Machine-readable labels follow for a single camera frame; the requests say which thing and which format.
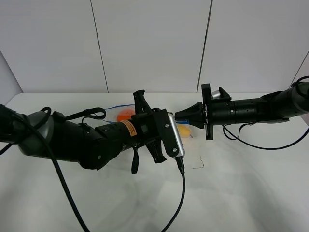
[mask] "white table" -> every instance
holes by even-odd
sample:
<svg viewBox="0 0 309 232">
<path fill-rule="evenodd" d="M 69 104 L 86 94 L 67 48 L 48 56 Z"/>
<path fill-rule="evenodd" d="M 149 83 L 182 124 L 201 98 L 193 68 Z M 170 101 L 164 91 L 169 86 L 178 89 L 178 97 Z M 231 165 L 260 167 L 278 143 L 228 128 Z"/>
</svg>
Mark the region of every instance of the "white table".
<svg viewBox="0 0 309 232">
<path fill-rule="evenodd" d="M 232 94 L 232 98 L 262 94 Z M 201 101 L 201 94 L 146 93 L 151 107 L 176 112 Z M 23 93 L 7 107 L 30 114 L 45 106 L 70 115 L 86 108 L 134 103 L 129 93 Z M 90 120 L 91 126 L 102 121 Z M 298 139 L 307 129 L 300 117 L 284 124 L 247 126 L 245 141 L 275 147 Z M 231 126 L 238 131 L 238 126 Z M 186 195 L 169 232 L 309 231 L 309 137 L 280 151 L 263 151 L 226 139 L 222 127 L 214 140 L 193 128 L 184 139 Z M 64 177 L 92 232 L 159 232 L 174 214 L 181 176 L 172 158 L 154 164 L 146 149 L 130 173 L 133 152 L 121 153 L 99 171 L 62 162 Z M 49 159 L 22 155 L 13 146 L 0 157 L 0 231 L 82 231 Z"/>
</svg>

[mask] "white wall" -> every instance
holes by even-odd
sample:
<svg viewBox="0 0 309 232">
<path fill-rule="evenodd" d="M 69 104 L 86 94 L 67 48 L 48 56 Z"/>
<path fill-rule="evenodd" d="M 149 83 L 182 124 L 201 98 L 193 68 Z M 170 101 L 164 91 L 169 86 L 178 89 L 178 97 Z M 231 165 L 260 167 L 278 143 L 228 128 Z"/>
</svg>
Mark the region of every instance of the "white wall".
<svg viewBox="0 0 309 232">
<path fill-rule="evenodd" d="M 309 49 L 308 9 L 308 0 L 214 0 L 200 84 L 287 89 Z"/>
<path fill-rule="evenodd" d="M 210 0 L 93 0 L 110 92 L 195 92 Z"/>
<path fill-rule="evenodd" d="M 5 105 L 22 90 L 0 51 L 0 104 Z"/>
<path fill-rule="evenodd" d="M 309 114 L 303 115 L 302 118 L 307 123 L 307 125 L 309 126 Z"/>
<path fill-rule="evenodd" d="M 24 92 L 106 92 L 89 0 L 1 0 L 0 50 Z"/>
<path fill-rule="evenodd" d="M 297 81 L 299 78 L 303 76 L 309 76 L 309 51 L 307 53 L 306 58 L 304 59 L 304 62 L 302 63 L 301 67 L 299 68 L 299 71 L 297 75 L 295 76 L 295 79 L 293 82 Z"/>
</svg>

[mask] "black wire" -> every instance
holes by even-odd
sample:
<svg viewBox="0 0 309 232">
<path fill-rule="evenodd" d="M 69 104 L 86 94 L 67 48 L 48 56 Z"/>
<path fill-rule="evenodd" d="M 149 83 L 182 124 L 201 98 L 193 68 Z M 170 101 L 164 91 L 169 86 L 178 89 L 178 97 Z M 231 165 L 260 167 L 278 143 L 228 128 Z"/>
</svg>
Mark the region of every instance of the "black wire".
<svg viewBox="0 0 309 232">
<path fill-rule="evenodd" d="M 222 125 L 223 126 L 223 132 L 225 134 L 225 136 L 227 137 L 226 133 L 225 133 L 225 130 L 230 134 L 232 135 L 236 140 L 242 142 L 243 144 L 245 145 L 248 145 L 248 146 L 251 146 L 251 147 L 254 147 L 254 148 L 257 148 L 257 149 L 261 149 L 261 150 L 281 150 L 281 149 L 285 149 L 285 148 L 288 148 L 288 147 L 291 147 L 297 143 L 299 143 L 300 141 L 303 140 L 303 138 L 306 137 L 306 135 L 309 133 L 309 128 L 306 130 L 306 132 L 299 138 L 297 139 L 295 142 L 289 144 L 289 145 L 286 145 L 286 146 L 282 146 L 282 147 L 274 147 L 274 148 L 267 148 L 267 147 L 260 147 L 260 146 L 255 146 L 255 145 L 252 145 L 252 144 L 249 144 L 243 140 L 241 140 L 240 138 L 236 137 L 232 132 L 230 132 L 228 130 L 228 128 L 226 128 L 227 125 Z"/>
<path fill-rule="evenodd" d="M 168 222 L 168 224 L 166 225 L 166 227 L 164 227 L 164 229 L 161 232 L 165 232 L 173 223 L 173 221 L 175 220 L 175 218 L 177 217 L 182 205 L 183 205 L 183 200 L 184 200 L 184 193 L 185 193 L 185 178 L 184 178 L 184 173 L 182 173 L 182 178 L 183 178 L 183 191 L 182 191 L 182 197 L 180 199 L 180 203 L 179 206 L 174 214 L 174 216 L 172 217 L 172 219 Z"/>
<path fill-rule="evenodd" d="M 44 125 L 44 124 L 47 122 L 47 120 L 48 120 L 50 114 L 52 113 L 52 109 L 49 108 L 49 107 L 45 107 L 45 108 L 41 109 L 40 111 L 43 111 L 43 112 L 44 112 L 44 111 L 47 111 L 47 113 L 46 113 L 46 115 L 42 118 L 42 120 L 39 121 L 39 122 L 34 126 L 35 129 L 38 129 L 38 128 L 40 128 L 42 125 Z M 18 144 L 18 143 L 20 143 L 20 142 L 21 142 L 23 139 L 25 139 L 26 137 L 27 137 L 27 135 L 22 136 L 21 139 L 17 139 L 17 141 L 16 141 L 15 143 L 13 143 L 13 144 Z M 0 155 L 3 155 L 9 148 L 11 148 L 11 146 L 12 146 L 13 144 L 8 144 L 8 145 L 6 145 L 6 146 L 0 151 Z"/>
<path fill-rule="evenodd" d="M 47 115 L 50 116 L 50 113 L 51 113 L 51 109 L 49 107 L 45 107 L 42 109 L 42 111 L 48 111 L 47 112 Z M 48 117 L 44 117 L 42 121 L 40 121 L 37 125 L 35 126 L 32 126 L 31 124 L 29 124 L 27 122 L 27 120 L 25 120 L 25 118 L 22 118 L 20 117 L 19 115 L 15 114 L 15 117 L 18 121 L 20 121 L 23 125 L 25 125 L 31 132 L 32 134 L 34 134 L 41 142 L 42 144 L 44 145 L 44 147 L 46 148 L 46 151 L 47 153 L 49 154 L 53 164 L 54 164 L 54 167 L 55 167 L 55 170 L 58 174 L 58 177 L 59 177 L 59 180 L 60 180 L 60 183 L 63 187 L 63 190 L 68 198 L 68 201 L 72 207 L 72 210 L 79 222 L 79 224 L 81 225 L 82 229 L 85 231 L 85 232 L 90 232 L 90 230 L 87 228 L 86 224 L 84 223 L 83 219 L 82 219 L 82 216 L 80 215 L 76 205 L 75 205 L 75 202 L 72 198 L 72 195 L 69 191 L 69 188 L 68 188 L 68 185 L 64 179 L 64 176 L 62 174 L 62 171 L 60 169 L 60 166 L 57 162 L 57 159 L 55 158 L 55 155 L 53 153 L 53 151 L 51 150 L 49 144 L 46 142 L 45 138 L 37 131 L 36 127 L 38 124 L 41 124 L 42 121 L 47 121 L 48 120 Z M 182 179 L 183 179 L 183 190 L 182 190 L 182 197 L 181 197 L 181 200 L 180 200 L 180 203 L 179 203 L 179 206 L 174 214 L 174 216 L 172 217 L 172 219 L 169 221 L 169 223 L 166 225 L 166 227 L 162 230 L 162 232 L 165 232 L 170 226 L 171 224 L 173 223 L 173 221 L 175 220 L 176 216 L 179 214 L 179 211 L 182 207 L 182 204 L 183 204 L 183 200 L 184 200 L 184 194 L 185 194 L 185 177 L 184 177 L 184 172 L 182 173 Z"/>
<path fill-rule="evenodd" d="M 74 214 L 75 214 L 75 216 L 76 216 L 76 218 L 77 218 L 79 224 L 81 225 L 82 229 L 83 229 L 85 232 L 90 232 L 90 230 L 89 230 L 89 229 L 87 228 L 87 226 L 85 225 L 85 223 L 84 223 L 84 221 L 83 221 L 83 219 L 82 219 L 80 213 L 78 212 L 78 209 L 77 209 L 77 207 L 76 207 L 76 205 L 75 205 L 75 203 L 74 203 L 74 200 L 73 200 L 73 198 L 72 198 L 72 196 L 71 196 L 71 194 L 70 194 L 69 188 L 68 188 L 67 183 L 66 183 L 66 181 L 65 181 L 65 179 L 64 179 L 64 177 L 63 177 L 63 174 L 62 174 L 62 172 L 61 172 L 61 169 L 60 169 L 60 167 L 59 167 L 59 164 L 58 164 L 58 162 L 57 162 L 57 159 L 55 158 L 54 153 L 53 153 L 53 151 L 51 150 L 50 146 L 48 145 L 48 143 L 46 142 L 46 140 L 44 139 L 44 137 L 43 137 L 32 125 L 30 125 L 28 122 L 26 122 L 23 118 L 21 118 L 21 117 L 19 117 L 19 116 L 17 116 L 17 118 L 19 119 L 19 121 L 20 121 L 23 125 L 25 125 L 25 126 L 26 126 L 26 127 L 27 127 L 27 128 L 28 128 L 28 129 L 41 141 L 41 142 L 42 142 L 42 144 L 43 144 L 44 147 L 46 148 L 46 151 L 47 151 L 47 153 L 50 155 L 50 158 L 51 158 L 51 160 L 52 160 L 52 162 L 53 162 L 53 164 L 54 164 L 54 167 L 55 167 L 56 172 L 57 172 L 57 174 L 58 174 L 58 177 L 59 177 L 59 179 L 60 179 L 60 183 L 61 183 L 61 185 L 62 185 L 62 187 L 63 187 L 63 190 L 64 190 L 64 192 L 65 192 L 65 194 L 66 194 L 66 196 L 67 196 L 67 198 L 68 198 L 68 200 L 69 200 L 69 203 L 70 203 L 70 205 L 71 205 L 71 207 L 72 207 L 72 210 L 73 210 L 73 212 L 74 212 Z"/>
<path fill-rule="evenodd" d="M 296 82 L 294 82 L 294 83 L 292 84 L 292 86 L 295 86 L 296 92 L 297 92 L 300 96 L 302 96 L 302 97 L 304 97 L 304 98 L 306 98 L 306 99 L 309 98 L 309 90 L 308 90 L 308 92 L 307 92 L 306 94 L 304 94 L 304 93 L 302 93 L 302 92 L 299 90 L 299 86 L 298 86 L 298 85 L 301 83 L 300 81 L 302 81 L 302 80 L 304 80 L 304 79 L 308 79 L 308 78 L 309 78 L 309 76 L 301 77 L 301 78 L 299 78 Z"/>
<path fill-rule="evenodd" d="M 236 139 L 233 139 L 233 138 L 227 136 L 225 130 L 226 130 L 226 126 L 229 126 L 229 125 L 230 125 L 230 124 L 226 124 L 225 127 L 223 127 L 223 134 L 224 134 L 224 135 L 226 136 L 226 138 L 228 138 L 229 140 L 237 140 L 237 139 L 240 137 L 240 131 L 241 131 L 241 129 L 244 128 L 245 126 L 248 126 L 248 125 L 249 125 L 249 126 L 252 126 L 252 125 L 254 125 L 254 123 L 245 123 L 245 124 L 242 124 L 242 125 L 240 126 L 239 130 L 238 130 L 238 136 L 237 136 Z"/>
</svg>

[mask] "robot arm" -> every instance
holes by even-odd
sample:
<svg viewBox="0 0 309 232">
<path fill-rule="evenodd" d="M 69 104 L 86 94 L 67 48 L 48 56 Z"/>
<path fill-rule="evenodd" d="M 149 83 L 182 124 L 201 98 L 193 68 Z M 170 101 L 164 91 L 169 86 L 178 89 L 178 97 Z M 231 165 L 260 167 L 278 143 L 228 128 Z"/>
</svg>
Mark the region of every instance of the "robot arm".
<svg viewBox="0 0 309 232">
<path fill-rule="evenodd" d="M 100 169 L 121 151 L 133 148 L 134 159 L 132 173 L 138 170 L 138 148 L 147 146 L 155 163 L 162 163 L 166 158 L 162 154 L 161 141 L 170 157 L 183 157 L 184 149 L 178 134 L 176 122 L 166 109 L 151 109 L 144 98 L 144 91 L 134 93 L 136 115 L 129 120 L 110 123 L 92 128 L 86 123 L 75 124 L 69 120 L 79 117 L 104 119 L 105 110 L 94 108 L 64 117 L 59 112 L 35 112 L 25 116 L 0 107 L 0 141 L 18 144 L 27 156 L 50 158 L 44 145 L 37 136 L 18 120 L 23 118 L 35 126 L 45 138 L 57 160 L 78 162 L 86 169 Z"/>
<path fill-rule="evenodd" d="M 214 125 L 286 122 L 291 117 L 309 113 L 309 83 L 299 80 L 285 91 L 237 101 L 232 101 L 221 87 L 211 94 L 210 84 L 204 84 L 203 102 L 177 112 L 175 119 L 201 129 L 205 127 L 207 140 L 213 139 Z"/>
</svg>

